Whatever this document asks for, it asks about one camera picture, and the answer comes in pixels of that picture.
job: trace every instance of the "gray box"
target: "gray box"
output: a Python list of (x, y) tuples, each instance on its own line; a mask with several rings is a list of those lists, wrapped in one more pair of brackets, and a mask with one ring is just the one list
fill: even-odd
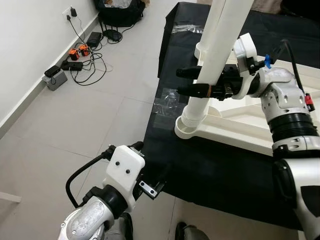
[(42, 80), (45, 82), (46, 86), (51, 90), (54, 91), (58, 87), (60, 87), (64, 82), (68, 80), (65, 72), (60, 69), (59, 72), (57, 72), (52, 77), (44, 76)]

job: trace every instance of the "white wall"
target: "white wall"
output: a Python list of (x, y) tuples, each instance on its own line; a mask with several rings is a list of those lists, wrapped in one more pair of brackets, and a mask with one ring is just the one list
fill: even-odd
[[(93, 0), (2, 0), (0, 5), (0, 127), (76, 39), (62, 12), (72, 6), (85, 27)], [(81, 33), (80, 22), (71, 19)]]

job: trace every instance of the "baseboard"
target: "baseboard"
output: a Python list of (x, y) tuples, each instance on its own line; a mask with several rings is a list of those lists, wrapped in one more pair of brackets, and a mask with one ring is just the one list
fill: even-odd
[[(95, 26), (99, 23), (98, 14), (90, 21), (84, 28), (84, 32), (80, 35), (83, 37), (92, 32)], [(79, 42), (79, 38), (76, 37), (70, 45), (58, 56), (58, 58), (53, 61), (52, 65), (60, 66), (62, 61), (68, 56), (69, 49)], [(6, 134), (6, 132), (11, 128), (11, 126), (18, 120), (21, 114), (29, 107), (33, 100), (39, 95), (39, 93), (45, 88), (45, 83), (42, 81), (42, 77), (37, 80), (37, 82), (30, 88), (30, 90), (21, 98), (18, 104), (12, 109), (12, 111), (0, 122), (0, 139)]]

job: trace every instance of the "black bag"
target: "black bag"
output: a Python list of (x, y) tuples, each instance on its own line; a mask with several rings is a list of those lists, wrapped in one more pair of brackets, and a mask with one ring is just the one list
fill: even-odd
[(105, 7), (105, 0), (94, 0), (95, 8), (100, 12), (99, 21), (112, 27), (130, 27), (143, 15), (146, 4), (132, 0), (127, 8)]

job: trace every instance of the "floor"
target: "floor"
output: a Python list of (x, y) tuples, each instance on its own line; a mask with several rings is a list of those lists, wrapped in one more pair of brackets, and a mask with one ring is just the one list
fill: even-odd
[[(158, 85), (165, 16), (176, 3), (151, 0), (123, 41), (100, 51), (113, 71), (92, 86), (78, 86), (69, 76), (58, 90), (44, 89), (0, 140), (0, 190), (22, 196), (20, 204), (0, 200), (1, 240), (57, 239), (73, 210), (65, 193), (68, 177), (109, 144), (143, 140)], [(78, 202), (92, 186), (101, 186), (107, 164), (98, 162), (74, 181)], [(178, 221), (198, 226), (211, 240), (298, 239), (296, 231), (166, 193), (154, 201), (142, 196), (132, 218), (135, 240), (173, 240)]]

